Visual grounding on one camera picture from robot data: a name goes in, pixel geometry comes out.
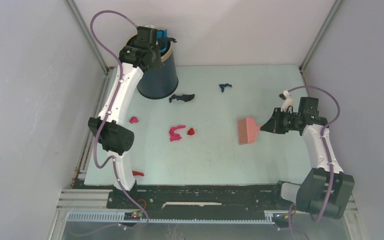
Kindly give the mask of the blue plastic dustpan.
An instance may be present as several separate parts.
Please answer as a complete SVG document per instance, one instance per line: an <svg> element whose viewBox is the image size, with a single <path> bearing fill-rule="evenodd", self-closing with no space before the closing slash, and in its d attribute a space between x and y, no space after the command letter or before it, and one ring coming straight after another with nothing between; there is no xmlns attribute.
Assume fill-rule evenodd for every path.
<svg viewBox="0 0 384 240"><path fill-rule="evenodd" d="M159 29L157 31L157 42L159 45L159 51L162 54L168 48L168 30L167 29Z"/></svg>

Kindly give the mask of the pink hand brush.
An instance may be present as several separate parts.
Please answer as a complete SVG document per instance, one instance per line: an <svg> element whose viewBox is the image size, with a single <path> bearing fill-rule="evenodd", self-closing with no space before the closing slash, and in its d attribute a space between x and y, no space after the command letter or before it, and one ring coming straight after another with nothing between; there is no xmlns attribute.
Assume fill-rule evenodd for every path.
<svg viewBox="0 0 384 240"><path fill-rule="evenodd" d="M238 144L246 145L254 143L258 138L261 126L253 117L246 117L237 121Z"/></svg>

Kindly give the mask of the long black paper scrap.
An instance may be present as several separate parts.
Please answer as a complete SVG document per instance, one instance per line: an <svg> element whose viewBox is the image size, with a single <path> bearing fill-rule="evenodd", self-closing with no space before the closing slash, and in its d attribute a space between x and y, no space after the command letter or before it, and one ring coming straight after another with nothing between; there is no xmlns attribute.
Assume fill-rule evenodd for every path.
<svg viewBox="0 0 384 240"><path fill-rule="evenodd" d="M165 41L167 43L169 43L169 42L177 43L178 42L174 37L166 37Z"/></svg>

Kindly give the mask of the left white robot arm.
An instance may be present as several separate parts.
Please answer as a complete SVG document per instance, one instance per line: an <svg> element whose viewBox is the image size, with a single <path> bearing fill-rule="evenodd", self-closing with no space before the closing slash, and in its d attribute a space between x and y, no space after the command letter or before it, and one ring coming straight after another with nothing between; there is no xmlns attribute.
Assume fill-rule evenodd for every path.
<svg viewBox="0 0 384 240"><path fill-rule="evenodd" d="M108 153L104 163L98 163L95 153L95 166L102 169L111 162L115 186L123 190L118 201L125 208L133 208L138 202L138 194L131 190L136 179L128 152L135 135L124 125L133 93L144 73L162 66L158 29L153 25L137 26L134 38L114 57L117 60L115 82L102 110L97 117L88 120L88 126L95 137L94 146L101 145Z"/></svg>

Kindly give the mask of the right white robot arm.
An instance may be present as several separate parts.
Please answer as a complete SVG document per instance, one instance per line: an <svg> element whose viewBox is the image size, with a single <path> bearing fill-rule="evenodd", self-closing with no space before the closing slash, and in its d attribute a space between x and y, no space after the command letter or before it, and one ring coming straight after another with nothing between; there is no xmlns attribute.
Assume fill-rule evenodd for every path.
<svg viewBox="0 0 384 240"><path fill-rule="evenodd" d="M336 160L330 143L328 120L319 115L319 100L301 97L298 110L294 111L291 96L283 93L280 98L282 106L273 110L260 130L281 135L298 131L305 142L311 170L301 184L279 181L279 190L270 196L271 204L284 209L292 202L301 212L342 218L355 181L353 176L344 173Z"/></svg>

